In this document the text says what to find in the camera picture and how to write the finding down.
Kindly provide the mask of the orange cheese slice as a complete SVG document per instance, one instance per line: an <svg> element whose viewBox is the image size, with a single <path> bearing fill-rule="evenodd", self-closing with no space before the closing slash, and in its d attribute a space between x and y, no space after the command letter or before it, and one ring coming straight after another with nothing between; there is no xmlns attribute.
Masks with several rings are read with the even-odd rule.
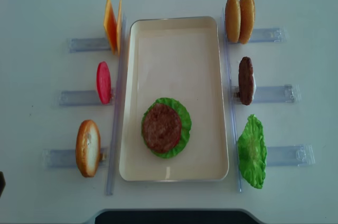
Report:
<svg viewBox="0 0 338 224"><path fill-rule="evenodd" d="M117 52L120 55L121 51L121 28L122 28L122 0L119 0L118 8L118 19L117 19L117 28L116 28L116 42L117 42Z"/></svg>
<svg viewBox="0 0 338 224"><path fill-rule="evenodd" d="M104 15L104 29L109 42L112 53L117 50L117 22L114 15L114 10L111 4L111 0L106 1L105 15Z"/></svg>

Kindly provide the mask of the brown meat patty on tray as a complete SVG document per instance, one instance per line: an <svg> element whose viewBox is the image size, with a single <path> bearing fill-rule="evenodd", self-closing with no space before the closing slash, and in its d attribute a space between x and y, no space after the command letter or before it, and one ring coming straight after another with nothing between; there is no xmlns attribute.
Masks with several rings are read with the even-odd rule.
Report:
<svg viewBox="0 0 338 224"><path fill-rule="evenodd" d="M173 149L181 137L182 123L178 113L168 105L155 103L142 122L146 145L156 153Z"/></svg>

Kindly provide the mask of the green lettuce leaf on tray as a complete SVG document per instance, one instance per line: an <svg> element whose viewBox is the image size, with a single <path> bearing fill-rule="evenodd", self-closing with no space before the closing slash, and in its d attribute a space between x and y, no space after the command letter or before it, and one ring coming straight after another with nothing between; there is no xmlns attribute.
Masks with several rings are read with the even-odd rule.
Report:
<svg viewBox="0 0 338 224"><path fill-rule="evenodd" d="M189 142L190 130L191 130L191 127L192 127L191 117L190 117L188 110L179 101L177 101L173 98L162 97L162 98L156 99L156 101L143 114L142 122L143 122L143 119L144 119L145 115L147 114L147 112L155 105L155 103L168 105L178 113L178 115L181 119L181 123L182 123L181 137L180 137L178 144L173 149L171 149L170 151L163 153L163 154L156 153L155 151L151 150L148 146L147 147L151 150L151 152L153 154L155 154L156 156L158 156L160 158L173 158L173 157L177 156L180 152L182 152L184 150L184 148L186 147L187 143Z"/></svg>

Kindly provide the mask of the red tomato slice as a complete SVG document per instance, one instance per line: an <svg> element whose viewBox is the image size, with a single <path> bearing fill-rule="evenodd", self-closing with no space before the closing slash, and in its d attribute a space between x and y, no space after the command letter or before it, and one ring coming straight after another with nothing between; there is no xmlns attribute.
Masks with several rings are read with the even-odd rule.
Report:
<svg viewBox="0 0 338 224"><path fill-rule="evenodd" d="M108 104L111 100L111 78L110 71L106 62L98 64L96 86L102 104Z"/></svg>

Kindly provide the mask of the standing brown meat patty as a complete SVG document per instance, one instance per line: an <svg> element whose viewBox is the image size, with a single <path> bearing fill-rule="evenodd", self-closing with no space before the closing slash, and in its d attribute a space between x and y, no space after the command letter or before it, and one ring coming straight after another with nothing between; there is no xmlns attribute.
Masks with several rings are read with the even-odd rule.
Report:
<svg viewBox="0 0 338 224"><path fill-rule="evenodd" d="M255 89L254 70L251 59L243 57L239 64L239 95L243 105L250 105Z"/></svg>

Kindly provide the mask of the sliced bread piece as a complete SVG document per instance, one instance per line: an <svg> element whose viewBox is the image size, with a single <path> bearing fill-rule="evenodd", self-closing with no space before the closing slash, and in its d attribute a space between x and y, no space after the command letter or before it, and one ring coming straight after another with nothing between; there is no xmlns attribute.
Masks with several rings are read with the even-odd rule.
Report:
<svg viewBox="0 0 338 224"><path fill-rule="evenodd" d="M100 133L93 120L84 120L76 141L76 164L85 178L95 176L100 161Z"/></svg>

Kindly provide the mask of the standing green lettuce leaf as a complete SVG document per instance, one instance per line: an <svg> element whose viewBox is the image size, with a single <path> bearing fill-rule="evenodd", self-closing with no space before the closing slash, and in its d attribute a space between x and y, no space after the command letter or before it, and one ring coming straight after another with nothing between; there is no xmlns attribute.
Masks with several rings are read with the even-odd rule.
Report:
<svg viewBox="0 0 338 224"><path fill-rule="evenodd" d="M254 188L262 189L266 177L267 147L261 121L251 114L237 141L239 170Z"/></svg>

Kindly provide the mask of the cream rectangular tray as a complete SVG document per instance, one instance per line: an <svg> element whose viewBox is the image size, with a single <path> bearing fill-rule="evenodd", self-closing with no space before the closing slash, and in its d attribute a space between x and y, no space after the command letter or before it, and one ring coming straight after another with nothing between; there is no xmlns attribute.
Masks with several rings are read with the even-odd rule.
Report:
<svg viewBox="0 0 338 224"><path fill-rule="evenodd" d="M139 20L127 59L119 173L128 182L219 181L229 170L218 27L210 16ZM192 128L185 148L156 156L141 136L156 99L179 101Z"/></svg>

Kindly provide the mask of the left golden bun half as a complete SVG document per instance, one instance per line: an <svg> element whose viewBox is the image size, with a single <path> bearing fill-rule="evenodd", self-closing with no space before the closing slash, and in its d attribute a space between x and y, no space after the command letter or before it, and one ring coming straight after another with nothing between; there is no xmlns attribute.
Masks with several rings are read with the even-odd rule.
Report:
<svg viewBox="0 0 338 224"><path fill-rule="evenodd" d="M227 38L237 43L240 35L241 12L239 0L227 0L225 8L225 27Z"/></svg>

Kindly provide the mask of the golden bun half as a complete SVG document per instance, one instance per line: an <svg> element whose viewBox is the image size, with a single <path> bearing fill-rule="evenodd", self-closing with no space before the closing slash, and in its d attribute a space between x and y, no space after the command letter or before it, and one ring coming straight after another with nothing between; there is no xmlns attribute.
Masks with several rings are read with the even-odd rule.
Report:
<svg viewBox="0 0 338 224"><path fill-rule="evenodd" d="M241 12L239 0L227 0L225 8L225 27L227 38L237 43L240 35Z"/></svg>
<svg viewBox="0 0 338 224"><path fill-rule="evenodd" d="M249 42L254 29L256 9L254 0L240 0L241 25L239 42L246 44Z"/></svg>

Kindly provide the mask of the right golden bun half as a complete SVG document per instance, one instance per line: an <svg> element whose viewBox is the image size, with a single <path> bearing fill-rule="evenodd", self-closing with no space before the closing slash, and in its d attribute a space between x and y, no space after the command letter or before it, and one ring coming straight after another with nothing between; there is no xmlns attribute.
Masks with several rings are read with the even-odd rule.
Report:
<svg viewBox="0 0 338 224"><path fill-rule="evenodd" d="M241 25L239 42L246 44L249 42L254 29L256 9L254 0L240 0Z"/></svg>

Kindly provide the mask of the black base at bottom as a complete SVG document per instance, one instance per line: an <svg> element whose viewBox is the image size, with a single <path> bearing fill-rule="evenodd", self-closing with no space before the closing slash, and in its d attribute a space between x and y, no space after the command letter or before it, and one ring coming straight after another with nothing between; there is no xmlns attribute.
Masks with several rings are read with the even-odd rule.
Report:
<svg viewBox="0 0 338 224"><path fill-rule="evenodd" d="M257 223L240 211L220 210L119 210L106 211L95 223Z"/></svg>

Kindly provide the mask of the dark object at left edge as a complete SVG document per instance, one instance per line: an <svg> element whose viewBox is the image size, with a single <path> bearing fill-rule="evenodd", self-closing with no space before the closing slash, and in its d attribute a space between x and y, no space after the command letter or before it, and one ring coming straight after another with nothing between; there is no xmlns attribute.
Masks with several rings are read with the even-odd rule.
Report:
<svg viewBox="0 0 338 224"><path fill-rule="evenodd" d="M6 186L5 178L3 172L0 172L0 196L2 195L4 188Z"/></svg>

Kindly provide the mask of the left long clear rail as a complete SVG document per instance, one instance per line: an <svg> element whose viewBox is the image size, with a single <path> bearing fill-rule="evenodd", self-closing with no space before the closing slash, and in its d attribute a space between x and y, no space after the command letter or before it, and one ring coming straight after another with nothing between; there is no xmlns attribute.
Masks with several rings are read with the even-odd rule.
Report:
<svg viewBox="0 0 338 224"><path fill-rule="evenodd" d="M123 13L123 21L121 28L121 54L118 64L118 77L116 82L116 97L115 97L115 107L114 107L114 120L112 124L112 135L110 141L110 152L109 152L109 165L107 173L107 181L105 187L105 195L110 196L114 193L114 182L115 182L115 173L116 173L116 155L117 155L117 145L119 140L119 131L120 131L120 115L122 113L122 102L123 102L123 85L124 85L124 74L125 74L125 52L126 52L126 38L127 38L127 17Z"/></svg>

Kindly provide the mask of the long clear rail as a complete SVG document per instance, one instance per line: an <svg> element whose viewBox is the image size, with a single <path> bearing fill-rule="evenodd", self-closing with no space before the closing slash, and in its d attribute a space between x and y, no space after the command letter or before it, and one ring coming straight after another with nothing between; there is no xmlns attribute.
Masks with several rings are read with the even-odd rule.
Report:
<svg viewBox="0 0 338 224"><path fill-rule="evenodd" d="M228 104L228 114L229 114L229 122L230 122L230 140L231 140L231 153L233 154L233 168L234 174L236 178L236 186L238 193L242 192L242 178L239 170L239 157L238 157L238 148L237 148L237 123L236 123L236 111L234 108L233 101L233 93L232 93L232 80L231 80L231 66L230 66L230 58L228 51L228 39L226 33L226 14L225 14L225 6L222 8L221 13L221 27L222 27L222 57L223 57L223 67L226 78L226 93L227 93L227 104Z"/></svg>
<svg viewBox="0 0 338 224"><path fill-rule="evenodd" d="M115 182L115 173L116 173L116 155L117 155L117 145L119 140L119 131L120 131L120 115L122 113L122 102L123 102L123 85L124 85L124 74L125 74L125 52L126 52L126 38L127 38L127 17L123 13L123 21L121 28L121 54L118 64L118 77L116 82L116 97L115 97L115 107L114 107L114 120L112 124L112 135L110 141L110 152L109 152L109 165L107 173L107 181L105 187L105 195L110 196L114 193L114 182Z"/></svg>

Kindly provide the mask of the right long clear rail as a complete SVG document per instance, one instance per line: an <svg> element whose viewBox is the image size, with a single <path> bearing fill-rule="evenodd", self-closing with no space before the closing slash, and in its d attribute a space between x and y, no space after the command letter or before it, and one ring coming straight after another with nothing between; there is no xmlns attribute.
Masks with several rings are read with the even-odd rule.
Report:
<svg viewBox="0 0 338 224"><path fill-rule="evenodd" d="M227 104L228 104L228 114L229 114L229 122L230 122L230 140L231 140L231 153L233 154L233 168L234 174L236 178L236 186L238 193L242 192L242 178L239 170L239 157L238 157L238 148L237 148L237 123L236 123L236 111L234 108L233 101L233 93L232 93L232 80L231 80L231 66L230 66L230 58L228 51L228 39L226 33L226 14L225 14L225 6L222 8L221 13L221 27L222 27L222 57L223 57L223 67L226 78L226 93L227 93Z"/></svg>

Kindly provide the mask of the clear tomato holder rail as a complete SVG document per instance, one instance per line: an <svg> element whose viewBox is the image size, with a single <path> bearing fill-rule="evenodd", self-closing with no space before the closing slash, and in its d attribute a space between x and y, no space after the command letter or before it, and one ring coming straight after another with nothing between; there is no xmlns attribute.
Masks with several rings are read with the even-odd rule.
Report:
<svg viewBox="0 0 338 224"><path fill-rule="evenodd" d="M104 106L96 90L58 91L54 104L60 107Z"/></svg>

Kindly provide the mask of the clear patty holder rail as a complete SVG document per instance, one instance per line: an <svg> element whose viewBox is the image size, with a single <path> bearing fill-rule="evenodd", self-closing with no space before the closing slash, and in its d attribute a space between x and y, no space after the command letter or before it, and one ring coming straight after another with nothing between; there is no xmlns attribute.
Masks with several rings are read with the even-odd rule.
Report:
<svg viewBox="0 0 338 224"><path fill-rule="evenodd" d="M301 98L298 85L254 87L251 104L293 103Z"/></svg>

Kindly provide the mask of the clear bun holder rail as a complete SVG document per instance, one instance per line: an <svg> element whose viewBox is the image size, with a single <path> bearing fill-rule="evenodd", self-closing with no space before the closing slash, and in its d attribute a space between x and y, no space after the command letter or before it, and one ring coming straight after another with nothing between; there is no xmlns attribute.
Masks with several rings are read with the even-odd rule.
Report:
<svg viewBox="0 0 338 224"><path fill-rule="evenodd" d="M253 29L248 43L285 42L287 31L283 27Z"/></svg>

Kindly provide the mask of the clear bread holder rail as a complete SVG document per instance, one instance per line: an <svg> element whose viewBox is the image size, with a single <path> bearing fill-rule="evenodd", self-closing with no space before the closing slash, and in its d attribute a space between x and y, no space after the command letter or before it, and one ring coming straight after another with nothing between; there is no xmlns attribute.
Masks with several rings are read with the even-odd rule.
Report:
<svg viewBox="0 0 338 224"><path fill-rule="evenodd" d="M44 149L42 166L45 169L77 169L76 150Z"/></svg>

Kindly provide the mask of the clear lettuce holder rail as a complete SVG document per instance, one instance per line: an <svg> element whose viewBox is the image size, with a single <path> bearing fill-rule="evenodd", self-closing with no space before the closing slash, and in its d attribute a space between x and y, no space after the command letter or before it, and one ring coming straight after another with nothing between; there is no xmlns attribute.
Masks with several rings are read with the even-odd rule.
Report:
<svg viewBox="0 0 338 224"><path fill-rule="evenodd" d="M267 166L310 166L315 164L311 144L267 148Z"/></svg>

